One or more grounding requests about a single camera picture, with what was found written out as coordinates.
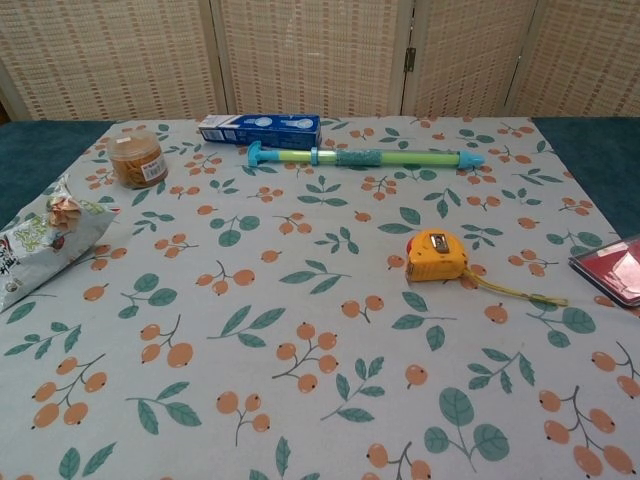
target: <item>tape measure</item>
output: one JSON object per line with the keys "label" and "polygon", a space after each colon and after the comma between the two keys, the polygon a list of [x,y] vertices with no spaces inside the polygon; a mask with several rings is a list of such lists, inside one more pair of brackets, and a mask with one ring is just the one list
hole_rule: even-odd
{"label": "tape measure", "polygon": [[487,282],[468,268],[467,252],[454,234],[438,229],[423,230],[407,244],[406,276],[410,282],[452,280],[462,276],[491,290],[554,305],[567,306],[566,298],[529,294]]}

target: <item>jar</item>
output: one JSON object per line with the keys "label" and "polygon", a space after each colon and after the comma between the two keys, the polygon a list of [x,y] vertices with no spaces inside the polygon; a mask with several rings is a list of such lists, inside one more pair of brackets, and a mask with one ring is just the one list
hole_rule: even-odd
{"label": "jar", "polygon": [[134,130],[118,135],[107,143],[107,153],[122,185],[146,188],[167,176],[167,164],[156,135]]}

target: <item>book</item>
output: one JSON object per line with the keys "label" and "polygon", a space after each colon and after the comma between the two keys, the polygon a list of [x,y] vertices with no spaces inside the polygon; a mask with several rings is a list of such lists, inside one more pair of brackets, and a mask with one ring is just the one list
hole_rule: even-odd
{"label": "book", "polygon": [[571,257],[569,265],[618,305],[640,306],[640,235]]}

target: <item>water gun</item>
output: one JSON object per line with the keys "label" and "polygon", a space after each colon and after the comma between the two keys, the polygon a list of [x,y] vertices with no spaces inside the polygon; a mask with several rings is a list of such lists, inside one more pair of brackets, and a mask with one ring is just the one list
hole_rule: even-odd
{"label": "water gun", "polygon": [[423,165],[467,169],[484,163],[484,157],[464,150],[459,152],[403,152],[399,150],[262,150],[260,141],[253,142],[247,151],[249,166],[263,162],[310,163],[338,167],[379,167],[381,165]]}

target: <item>plastic bag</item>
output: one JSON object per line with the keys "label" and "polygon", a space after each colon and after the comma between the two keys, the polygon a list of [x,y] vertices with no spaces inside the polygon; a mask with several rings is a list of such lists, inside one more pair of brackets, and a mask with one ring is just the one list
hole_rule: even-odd
{"label": "plastic bag", "polygon": [[32,212],[28,219],[0,232],[0,312],[86,252],[119,211],[73,198],[66,180],[58,180],[46,204],[39,197],[23,209]]}

